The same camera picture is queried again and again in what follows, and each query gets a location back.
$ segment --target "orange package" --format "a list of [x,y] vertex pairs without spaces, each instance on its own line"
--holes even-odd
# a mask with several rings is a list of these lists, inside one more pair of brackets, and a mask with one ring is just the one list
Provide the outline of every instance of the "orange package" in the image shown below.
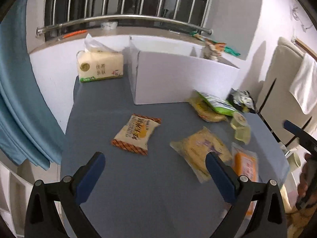
[[[234,157],[233,169],[238,176],[247,176],[251,181],[258,181],[258,165],[256,153],[247,151],[239,145],[232,143],[232,155]],[[255,202],[250,203],[246,217],[251,217]]]

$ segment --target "blue tablecloth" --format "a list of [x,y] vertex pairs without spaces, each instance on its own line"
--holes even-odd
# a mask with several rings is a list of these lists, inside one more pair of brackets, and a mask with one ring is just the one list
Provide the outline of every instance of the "blue tablecloth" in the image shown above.
[[[223,199],[212,179],[199,183],[169,143],[206,126],[231,149],[234,131],[229,123],[207,123],[187,103],[134,105],[126,73],[122,79],[75,85],[74,97],[61,176],[73,175],[96,151],[105,154],[105,170],[81,205],[101,237],[210,237],[221,222]],[[110,144],[132,113],[162,118],[148,142],[148,156]],[[257,115],[246,118],[252,137],[243,147],[258,154],[261,180],[283,183],[289,167],[283,152]]]

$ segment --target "green packaging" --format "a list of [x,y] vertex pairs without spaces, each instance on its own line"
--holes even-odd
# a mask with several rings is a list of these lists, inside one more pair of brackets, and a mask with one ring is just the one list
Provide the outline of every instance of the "green packaging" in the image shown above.
[[216,113],[232,116],[234,112],[237,112],[228,101],[204,92],[197,92]]

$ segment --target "window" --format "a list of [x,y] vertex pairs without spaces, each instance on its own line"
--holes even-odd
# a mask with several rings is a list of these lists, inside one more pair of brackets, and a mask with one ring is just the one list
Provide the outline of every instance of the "window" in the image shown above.
[[[195,0],[194,10],[192,12],[190,23],[200,25],[202,22],[207,0]],[[113,15],[121,13],[123,0],[106,0],[105,15]],[[151,15],[173,19],[177,0],[162,0],[160,12],[158,13],[160,0],[144,0],[143,15]],[[193,0],[180,0],[176,20],[188,22],[191,5]],[[70,8],[68,7],[69,0],[56,0],[54,12],[54,0],[46,0],[45,5],[45,26],[67,22],[68,10],[69,20],[77,20],[84,18],[85,10],[86,17],[95,17],[102,15],[103,0],[70,0]],[[139,14],[141,9],[141,0],[125,0],[123,14]],[[69,33],[81,29],[100,27],[101,22],[82,23],[60,30],[55,30],[45,33],[46,40],[54,36],[64,33]],[[165,28],[182,32],[190,32],[193,29],[186,26],[175,26],[171,23],[156,22],[149,20],[119,20],[119,26],[144,26],[153,28]]]

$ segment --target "snack package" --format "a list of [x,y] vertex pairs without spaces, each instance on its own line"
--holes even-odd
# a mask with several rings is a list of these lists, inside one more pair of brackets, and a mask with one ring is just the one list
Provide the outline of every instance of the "snack package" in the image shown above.
[[227,100],[238,111],[256,113],[254,101],[248,91],[231,89]]
[[[236,143],[232,143],[232,168],[238,176],[247,176],[251,181],[258,182],[258,160],[254,152],[248,151],[240,147]],[[255,202],[250,203],[246,217],[250,218],[253,214]]]
[[222,100],[219,97],[204,92],[198,91],[198,93],[216,113],[232,116],[234,112],[237,112],[237,110],[226,100]]
[[123,55],[87,34],[85,51],[77,53],[77,70],[81,83],[123,76]]
[[194,107],[199,117],[207,122],[219,122],[227,120],[227,117],[223,114],[216,113],[210,106],[199,96],[197,91],[194,91],[188,103]]
[[223,162],[231,159],[227,147],[206,127],[181,141],[171,142],[170,146],[184,157],[201,183],[210,179],[205,164],[209,152],[214,151]]
[[133,114],[111,144],[124,150],[147,155],[147,141],[154,129],[161,124],[159,118]]

